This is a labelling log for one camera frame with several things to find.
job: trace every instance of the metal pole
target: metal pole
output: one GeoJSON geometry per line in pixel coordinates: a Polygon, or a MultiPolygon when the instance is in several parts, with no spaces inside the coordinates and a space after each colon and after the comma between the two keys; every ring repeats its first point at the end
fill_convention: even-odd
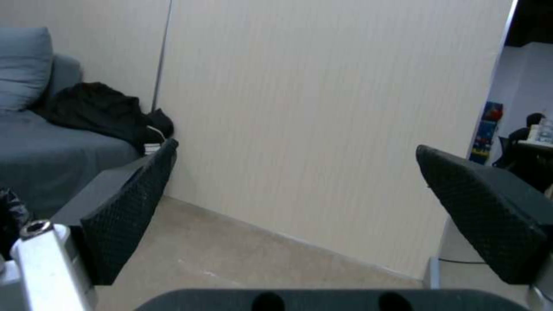
{"type": "Polygon", "coordinates": [[[161,51],[159,53],[158,72],[155,77],[154,98],[152,99],[152,111],[158,106],[159,84],[161,82],[161,74],[163,73],[163,63],[165,60],[165,43],[167,41],[167,32],[171,21],[171,12],[173,11],[173,0],[169,0],[169,10],[167,12],[167,20],[165,21],[165,31],[163,32],[163,41],[161,42],[161,51]]]}

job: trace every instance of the silver metal part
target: silver metal part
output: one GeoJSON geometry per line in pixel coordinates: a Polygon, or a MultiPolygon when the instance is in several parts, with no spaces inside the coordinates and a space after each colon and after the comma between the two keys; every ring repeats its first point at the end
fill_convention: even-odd
{"type": "Polygon", "coordinates": [[[0,310],[25,309],[25,297],[23,297],[21,275],[19,267],[13,260],[6,262],[4,271],[0,272],[0,310]]]}
{"type": "Polygon", "coordinates": [[[32,237],[38,236],[40,234],[43,234],[47,231],[50,231],[54,228],[50,220],[35,220],[31,221],[30,223],[26,224],[19,230],[19,237],[21,237],[22,240],[27,240],[32,237]]]}
{"type": "Polygon", "coordinates": [[[438,257],[428,259],[422,285],[428,289],[440,289],[440,261],[438,257]]]}
{"type": "Polygon", "coordinates": [[[158,72],[155,76],[154,98],[152,99],[152,112],[158,106],[159,85],[161,83],[161,74],[163,73],[163,63],[165,60],[165,45],[167,42],[167,32],[169,31],[169,23],[171,22],[172,11],[173,11],[173,0],[169,0],[169,9],[167,11],[167,19],[165,20],[165,30],[163,32],[163,41],[161,41],[161,51],[159,52],[158,72]]]}
{"type": "Polygon", "coordinates": [[[530,286],[530,288],[528,288],[526,301],[532,311],[553,311],[552,301],[547,299],[547,297],[545,297],[535,286],[530,286]]]}
{"type": "Polygon", "coordinates": [[[540,272],[528,291],[532,310],[553,310],[553,256],[548,255],[540,272]]]}
{"type": "Polygon", "coordinates": [[[44,229],[38,235],[19,240],[12,249],[21,273],[27,308],[90,310],[85,288],[56,231],[47,226],[44,229]]]}

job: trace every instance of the white wall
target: white wall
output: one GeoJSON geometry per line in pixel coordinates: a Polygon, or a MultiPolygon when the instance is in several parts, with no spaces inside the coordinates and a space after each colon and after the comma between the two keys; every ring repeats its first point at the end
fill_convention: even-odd
{"type": "Polygon", "coordinates": [[[151,107],[168,0],[2,0],[0,26],[47,26],[54,51],[73,56],[87,82],[100,81],[151,107]]]}
{"type": "Polygon", "coordinates": [[[501,156],[499,136],[507,137],[526,126],[526,117],[541,112],[553,117],[553,44],[506,46],[490,89],[488,101],[503,104],[488,164],[501,156]]]}
{"type": "Polygon", "coordinates": [[[445,212],[415,148],[465,155],[510,0],[177,0],[168,194],[421,277],[445,212]]]}

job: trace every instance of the hole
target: hole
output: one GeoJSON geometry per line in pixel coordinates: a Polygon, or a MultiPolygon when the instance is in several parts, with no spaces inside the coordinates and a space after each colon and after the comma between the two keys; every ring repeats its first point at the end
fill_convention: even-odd
{"type": "Polygon", "coordinates": [[[389,292],[380,295],[378,298],[380,311],[412,311],[413,308],[407,299],[400,294],[389,292]]]}
{"type": "Polygon", "coordinates": [[[36,223],[34,223],[34,224],[27,227],[27,232],[28,233],[38,232],[42,229],[43,226],[44,226],[43,222],[36,222],[36,223]]]}
{"type": "Polygon", "coordinates": [[[252,311],[284,311],[284,300],[275,293],[259,294],[252,304],[252,311]]]}

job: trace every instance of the textured black pad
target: textured black pad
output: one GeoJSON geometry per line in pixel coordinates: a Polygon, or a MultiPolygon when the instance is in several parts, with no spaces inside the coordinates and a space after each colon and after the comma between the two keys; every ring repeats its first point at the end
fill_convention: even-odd
{"type": "Polygon", "coordinates": [[[553,204],[512,173],[419,146],[430,189],[460,232],[509,284],[529,284],[550,251],[553,204]]]}
{"type": "Polygon", "coordinates": [[[163,194],[178,145],[167,140],[117,195],[81,219],[82,239],[90,252],[84,256],[93,261],[93,269],[88,265],[93,284],[111,285],[136,249],[163,194]]]}
{"type": "Polygon", "coordinates": [[[188,311],[478,311],[525,310],[504,298],[467,290],[231,290],[182,289],[138,308],[188,311]]]}

